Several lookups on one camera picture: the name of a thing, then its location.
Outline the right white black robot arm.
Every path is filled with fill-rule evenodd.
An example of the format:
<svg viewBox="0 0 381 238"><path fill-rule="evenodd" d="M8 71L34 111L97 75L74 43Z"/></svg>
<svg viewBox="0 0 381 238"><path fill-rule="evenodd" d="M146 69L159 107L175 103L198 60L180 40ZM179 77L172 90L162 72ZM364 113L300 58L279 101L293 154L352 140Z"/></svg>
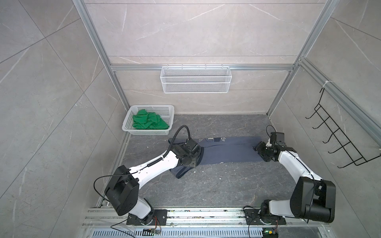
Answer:
<svg viewBox="0 0 381 238"><path fill-rule="evenodd" d="M312 171L298 153L284 142L284 133L271 132L268 142L254 150L266 161L279 162L294 179L296 186L289 200L265 200L262 217L289 217L331 223L335 218L336 186Z"/></svg>

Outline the blue-grey tank top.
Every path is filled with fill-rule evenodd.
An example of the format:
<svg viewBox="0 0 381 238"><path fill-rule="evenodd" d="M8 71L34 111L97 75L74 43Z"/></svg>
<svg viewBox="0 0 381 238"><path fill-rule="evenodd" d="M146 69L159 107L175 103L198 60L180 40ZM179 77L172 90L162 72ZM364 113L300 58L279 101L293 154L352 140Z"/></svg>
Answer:
<svg viewBox="0 0 381 238"><path fill-rule="evenodd" d="M202 148L197 165L220 163L259 162L261 157L255 147L260 136L201 138L194 141Z"/></svg>

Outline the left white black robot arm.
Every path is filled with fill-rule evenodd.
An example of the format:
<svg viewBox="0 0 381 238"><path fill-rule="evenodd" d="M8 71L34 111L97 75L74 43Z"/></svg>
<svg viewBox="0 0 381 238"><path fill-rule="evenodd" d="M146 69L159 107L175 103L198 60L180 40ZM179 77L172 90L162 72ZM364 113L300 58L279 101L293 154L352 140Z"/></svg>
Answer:
<svg viewBox="0 0 381 238"><path fill-rule="evenodd" d="M126 168L118 167L111 176L105 196L119 216L133 214L145 219L152 214L152 206L139 197L140 189L160 174L183 166L192 169L199 165L204 148L195 140L171 144L159 156L138 166Z"/></svg>

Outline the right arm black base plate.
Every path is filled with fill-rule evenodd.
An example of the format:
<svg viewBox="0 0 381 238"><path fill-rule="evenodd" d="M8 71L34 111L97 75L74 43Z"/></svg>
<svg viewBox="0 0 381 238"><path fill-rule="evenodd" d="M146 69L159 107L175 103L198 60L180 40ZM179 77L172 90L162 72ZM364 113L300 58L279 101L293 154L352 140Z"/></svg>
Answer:
<svg viewBox="0 0 381 238"><path fill-rule="evenodd" d="M244 208L243 212L247 225L286 225L285 218L266 214L260 209Z"/></svg>

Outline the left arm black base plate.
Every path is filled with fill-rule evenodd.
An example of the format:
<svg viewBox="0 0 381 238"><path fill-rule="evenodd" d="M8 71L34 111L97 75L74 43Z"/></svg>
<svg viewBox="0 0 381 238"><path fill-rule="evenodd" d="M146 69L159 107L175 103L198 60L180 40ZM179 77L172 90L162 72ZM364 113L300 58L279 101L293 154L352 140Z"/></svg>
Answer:
<svg viewBox="0 0 381 238"><path fill-rule="evenodd" d="M167 214L168 210L166 209L157 209L151 211L144 219L140 219L136 215L129 214L126 224L135 226L165 226L167 222Z"/></svg>

